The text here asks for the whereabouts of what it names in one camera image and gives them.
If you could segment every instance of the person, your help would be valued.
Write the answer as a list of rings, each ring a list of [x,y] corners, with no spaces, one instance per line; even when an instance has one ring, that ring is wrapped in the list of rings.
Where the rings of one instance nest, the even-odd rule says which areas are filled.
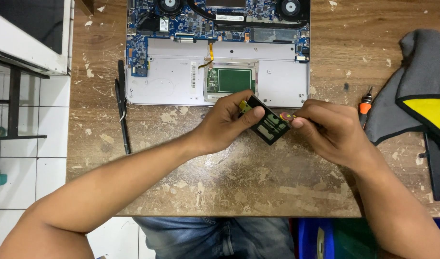
[[[262,107],[238,118],[239,103],[252,94],[247,90],[223,97],[193,131],[102,165],[38,200],[4,240],[0,259],[93,258],[86,233],[178,166],[226,149],[240,133],[260,121],[265,114]],[[353,171],[367,221],[384,250],[406,259],[440,259],[440,230],[369,142],[355,108],[308,100],[295,115],[298,118],[292,122],[294,130],[306,138],[318,155]],[[246,222],[238,218],[221,224],[201,218],[202,221],[184,222],[185,229],[178,228],[179,221],[144,219],[136,218],[148,233],[148,244],[155,246],[161,259],[209,259],[229,254],[237,258],[292,257],[288,252],[292,246],[289,230],[283,219]],[[263,239],[262,232],[269,239]],[[178,246],[177,242],[183,240],[191,243]]]

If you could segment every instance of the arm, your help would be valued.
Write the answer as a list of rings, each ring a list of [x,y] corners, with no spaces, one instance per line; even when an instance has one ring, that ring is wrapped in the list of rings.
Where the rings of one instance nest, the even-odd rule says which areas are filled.
[[[300,118],[293,127],[317,154],[353,170],[367,221],[383,249],[407,259],[440,259],[440,230],[367,139],[355,108],[309,100],[295,115]]]
[[[93,258],[93,231],[188,160],[226,149],[265,114],[237,118],[252,91],[223,97],[194,131],[158,147],[103,165],[31,205],[0,247],[5,258]]]

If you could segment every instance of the wooden table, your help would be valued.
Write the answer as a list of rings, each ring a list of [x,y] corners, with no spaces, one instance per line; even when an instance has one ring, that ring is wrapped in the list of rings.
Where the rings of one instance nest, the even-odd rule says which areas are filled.
[[[100,0],[102,12],[75,10],[67,180],[124,155],[114,92],[124,58],[126,1]],[[398,41],[417,28],[440,31],[440,0],[313,0],[311,97],[356,106],[401,64]],[[134,152],[193,129],[207,107],[128,106]],[[419,133],[379,146],[401,181],[440,217]],[[253,132],[227,150],[182,165],[119,215],[358,217],[351,174],[315,155],[295,133],[269,147]]]

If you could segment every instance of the screwdriver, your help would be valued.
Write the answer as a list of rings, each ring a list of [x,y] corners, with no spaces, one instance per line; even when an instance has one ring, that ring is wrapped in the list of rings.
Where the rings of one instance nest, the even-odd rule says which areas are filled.
[[[366,126],[366,120],[367,120],[367,113],[369,112],[370,108],[372,108],[372,90],[373,87],[370,87],[369,92],[362,97],[361,104],[359,104],[359,122],[361,123],[361,127],[364,128]]]

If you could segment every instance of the blue circuit board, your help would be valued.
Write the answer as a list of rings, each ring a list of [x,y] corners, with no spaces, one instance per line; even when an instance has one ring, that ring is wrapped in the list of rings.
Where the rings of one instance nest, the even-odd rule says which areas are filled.
[[[133,77],[146,77],[150,62],[148,60],[148,38],[167,38],[184,40],[185,36],[197,40],[221,40],[236,42],[294,43],[296,62],[309,62],[309,24],[300,29],[257,29],[244,28],[243,31],[215,30],[215,24],[189,6],[184,6],[181,14],[161,18],[161,26],[167,23],[164,32],[141,32],[138,30],[143,15],[153,12],[163,16],[153,0],[130,0],[127,14],[126,62],[131,67]],[[247,0],[247,8],[224,8],[206,6],[206,0],[196,0],[196,5],[209,13],[218,11],[242,13],[255,21],[277,20],[275,3],[272,0]]]

